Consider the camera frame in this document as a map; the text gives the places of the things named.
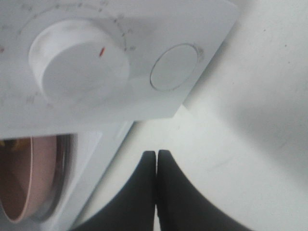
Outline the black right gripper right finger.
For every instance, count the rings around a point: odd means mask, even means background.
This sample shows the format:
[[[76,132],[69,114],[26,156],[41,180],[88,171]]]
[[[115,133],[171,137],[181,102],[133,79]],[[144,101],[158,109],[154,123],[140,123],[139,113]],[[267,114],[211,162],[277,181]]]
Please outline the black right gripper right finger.
[[[248,231],[209,202],[186,178],[172,154],[157,160],[157,212],[162,231]]]

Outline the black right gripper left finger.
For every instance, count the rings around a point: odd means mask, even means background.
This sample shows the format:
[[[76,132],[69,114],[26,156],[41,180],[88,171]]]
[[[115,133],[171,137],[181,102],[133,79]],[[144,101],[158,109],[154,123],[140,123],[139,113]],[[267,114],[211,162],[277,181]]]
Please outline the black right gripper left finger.
[[[146,151],[117,195],[75,231],[152,231],[156,193],[156,155]]]

